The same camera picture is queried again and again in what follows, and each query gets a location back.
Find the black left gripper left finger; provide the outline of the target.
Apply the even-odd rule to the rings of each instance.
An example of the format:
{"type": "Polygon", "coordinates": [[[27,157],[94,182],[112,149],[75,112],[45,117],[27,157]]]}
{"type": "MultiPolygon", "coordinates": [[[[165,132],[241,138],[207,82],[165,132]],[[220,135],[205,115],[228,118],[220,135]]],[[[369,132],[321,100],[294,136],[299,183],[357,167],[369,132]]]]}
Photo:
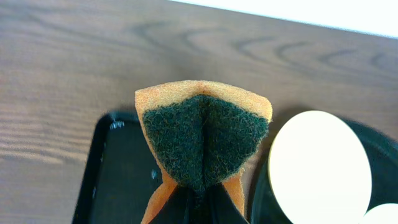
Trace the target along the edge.
{"type": "Polygon", "coordinates": [[[192,189],[177,187],[150,224],[190,224],[195,205],[192,189]]]}

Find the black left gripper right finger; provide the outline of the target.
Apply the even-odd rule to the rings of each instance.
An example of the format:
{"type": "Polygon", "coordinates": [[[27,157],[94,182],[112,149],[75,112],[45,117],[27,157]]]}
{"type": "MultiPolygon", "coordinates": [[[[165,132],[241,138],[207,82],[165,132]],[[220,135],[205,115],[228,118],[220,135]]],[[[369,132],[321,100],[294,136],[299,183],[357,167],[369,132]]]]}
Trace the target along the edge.
{"type": "Polygon", "coordinates": [[[209,187],[206,191],[207,221],[209,224],[248,224],[233,203],[222,184],[209,187]]]}

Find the orange green sponge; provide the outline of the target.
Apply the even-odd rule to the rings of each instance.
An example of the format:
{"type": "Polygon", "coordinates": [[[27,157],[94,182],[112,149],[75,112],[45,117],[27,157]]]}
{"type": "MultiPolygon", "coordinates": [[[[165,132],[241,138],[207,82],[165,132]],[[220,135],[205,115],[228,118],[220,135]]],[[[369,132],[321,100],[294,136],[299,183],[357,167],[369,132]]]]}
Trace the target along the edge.
{"type": "Polygon", "coordinates": [[[162,173],[142,222],[160,212],[174,189],[186,187],[195,194],[190,223],[208,223],[206,191],[217,184],[244,217],[244,164],[268,134],[270,101],[220,82],[185,80],[137,90],[135,107],[162,173]]]}

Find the pale green plate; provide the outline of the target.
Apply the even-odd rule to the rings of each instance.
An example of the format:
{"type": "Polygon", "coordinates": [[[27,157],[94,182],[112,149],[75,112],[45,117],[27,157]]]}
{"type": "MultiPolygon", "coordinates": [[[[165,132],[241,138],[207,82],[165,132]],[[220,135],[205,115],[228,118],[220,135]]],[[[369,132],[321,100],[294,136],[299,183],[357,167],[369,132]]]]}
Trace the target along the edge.
{"type": "Polygon", "coordinates": [[[398,204],[385,203],[368,211],[359,224],[398,224],[398,204]]]}

